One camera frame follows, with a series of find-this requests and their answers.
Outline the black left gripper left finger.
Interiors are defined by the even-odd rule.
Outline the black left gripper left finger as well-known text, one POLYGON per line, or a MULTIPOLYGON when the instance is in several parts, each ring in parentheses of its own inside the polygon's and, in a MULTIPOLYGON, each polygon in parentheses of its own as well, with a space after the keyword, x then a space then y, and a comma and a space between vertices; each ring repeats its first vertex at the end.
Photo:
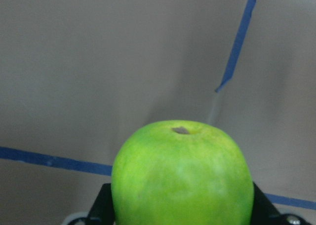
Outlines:
POLYGON ((111 184, 103 184, 86 218, 87 225, 113 225, 115 214, 111 184))

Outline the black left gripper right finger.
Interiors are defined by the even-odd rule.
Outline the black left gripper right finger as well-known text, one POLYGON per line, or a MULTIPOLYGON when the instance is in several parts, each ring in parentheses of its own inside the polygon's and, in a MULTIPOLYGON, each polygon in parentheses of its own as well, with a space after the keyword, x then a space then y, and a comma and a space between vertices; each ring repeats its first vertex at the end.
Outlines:
POLYGON ((251 215, 251 225, 280 225, 281 213, 269 201, 265 194, 254 185, 254 202, 251 215))

